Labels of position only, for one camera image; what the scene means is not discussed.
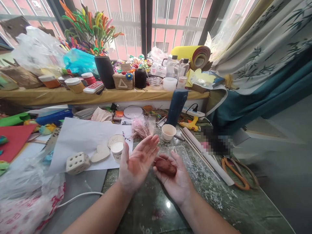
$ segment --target dark blue thermos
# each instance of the dark blue thermos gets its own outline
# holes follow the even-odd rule
[[[173,92],[166,124],[176,126],[184,104],[188,98],[187,89],[176,89]]]

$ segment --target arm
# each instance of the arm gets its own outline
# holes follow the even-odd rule
[[[144,182],[158,153],[158,135],[141,141],[129,157],[129,146],[124,144],[119,177],[115,184],[86,212],[73,222],[63,234],[115,233],[134,192]]]
[[[177,167],[175,177],[168,177],[154,167],[154,172],[163,183],[168,194],[179,206],[184,217],[196,234],[227,233],[239,234],[239,232],[225,221],[194,189],[189,174],[179,155],[171,152],[173,158],[160,155],[165,160]]]

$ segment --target dice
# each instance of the dice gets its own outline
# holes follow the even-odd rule
[[[66,172],[71,175],[79,174],[91,166],[89,156],[84,152],[79,152],[66,161]]]

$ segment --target glue gun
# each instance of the glue gun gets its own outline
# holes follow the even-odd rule
[[[195,132],[198,131],[198,126],[196,126],[196,123],[198,121],[198,117],[194,116],[193,121],[188,120],[188,123],[181,122],[179,123],[181,127],[187,127],[189,130],[194,130]]]

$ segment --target pliers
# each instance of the pliers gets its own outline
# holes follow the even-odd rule
[[[230,165],[229,161],[231,161],[235,167],[237,168],[238,172]],[[223,158],[221,159],[221,163],[222,163],[222,168],[223,170],[228,174],[226,166],[243,182],[244,186],[239,185],[238,183],[234,183],[234,185],[236,187],[238,187],[241,190],[250,190],[250,189],[258,189],[259,188],[259,182],[257,177],[253,174],[253,172],[244,164],[242,164],[240,161],[230,157],[230,156],[223,156]],[[249,175],[252,177],[255,186],[252,186],[246,179],[245,175],[243,174],[243,172],[241,171],[240,167],[238,166],[238,164],[240,166],[242,166],[243,168],[245,168],[247,170],[247,172],[249,173]]]

